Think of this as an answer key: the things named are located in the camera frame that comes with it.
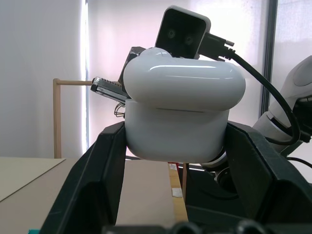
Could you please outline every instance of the cable connector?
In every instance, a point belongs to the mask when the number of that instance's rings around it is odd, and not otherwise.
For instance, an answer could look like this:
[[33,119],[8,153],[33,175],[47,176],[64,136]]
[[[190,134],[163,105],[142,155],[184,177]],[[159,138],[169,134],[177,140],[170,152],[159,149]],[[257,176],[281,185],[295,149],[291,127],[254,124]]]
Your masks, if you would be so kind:
[[206,33],[201,42],[198,53],[217,61],[224,62],[224,59],[219,57],[231,60],[232,54],[235,53],[235,50],[225,45],[234,46],[234,43],[213,34]]

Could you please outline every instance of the beige table surface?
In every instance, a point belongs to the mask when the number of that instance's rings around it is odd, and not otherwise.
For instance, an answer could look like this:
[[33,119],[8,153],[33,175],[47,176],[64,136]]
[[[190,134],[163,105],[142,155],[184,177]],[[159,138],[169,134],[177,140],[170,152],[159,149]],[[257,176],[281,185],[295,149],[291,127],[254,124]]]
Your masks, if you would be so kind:
[[[46,173],[1,201],[0,233],[26,234],[29,229],[39,229],[76,161],[66,159],[53,164]],[[180,183],[177,170],[167,163],[126,161],[117,225],[171,227],[187,220],[183,198],[172,197],[172,188],[180,188]]]

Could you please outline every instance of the wooden stick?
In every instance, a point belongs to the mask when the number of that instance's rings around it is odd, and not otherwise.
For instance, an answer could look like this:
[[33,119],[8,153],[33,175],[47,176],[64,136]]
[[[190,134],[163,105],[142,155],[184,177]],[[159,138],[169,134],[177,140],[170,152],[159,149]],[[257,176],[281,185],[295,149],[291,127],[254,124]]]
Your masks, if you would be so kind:
[[184,198],[184,202],[186,201],[186,179],[187,179],[187,171],[186,171],[186,163],[184,163],[182,174],[182,195]]
[[60,86],[59,79],[53,80],[53,125],[54,125],[54,158],[62,158],[60,134]]
[[83,81],[83,80],[59,80],[57,79],[58,85],[92,85],[92,81]]

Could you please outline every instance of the black cable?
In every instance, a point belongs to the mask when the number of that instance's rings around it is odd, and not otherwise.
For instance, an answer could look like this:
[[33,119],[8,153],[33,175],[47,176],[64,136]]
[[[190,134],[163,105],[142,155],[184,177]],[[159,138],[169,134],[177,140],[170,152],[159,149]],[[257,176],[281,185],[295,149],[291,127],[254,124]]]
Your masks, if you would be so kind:
[[287,160],[289,161],[297,161],[297,162],[301,162],[303,164],[305,164],[306,166],[310,167],[312,169],[312,164],[303,160],[303,159],[300,159],[300,158],[297,158],[297,157],[287,157],[286,158]]
[[292,138],[287,141],[279,141],[267,137],[268,142],[278,145],[292,145],[295,144],[300,139],[300,127],[296,117],[293,114],[292,109],[285,101],[283,96],[278,92],[278,90],[267,80],[265,79],[256,69],[254,69],[250,64],[248,64],[244,59],[237,55],[233,50],[229,50],[229,58],[232,58],[239,65],[241,65],[247,72],[249,72],[253,77],[255,77],[276,99],[284,110],[289,122],[292,126]]
[[190,173],[190,167],[189,167],[189,164],[187,163],[186,164],[186,172],[187,172],[187,176],[189,177],[190,181],[194,184],[194,186],[200,191],[202,192],[203,194],[209,196],[209,197],[212,197],[214,199],[219,199],[219,200],[233,200],[233,199],[237,199],[238,198],[238,195],[234,195],[234,196],[218,196],[218,195],[214,195],[204,189],[202,189],[200,186],[198,186],[195,181],[193,180],[192,176],[191,176],[191,173]]

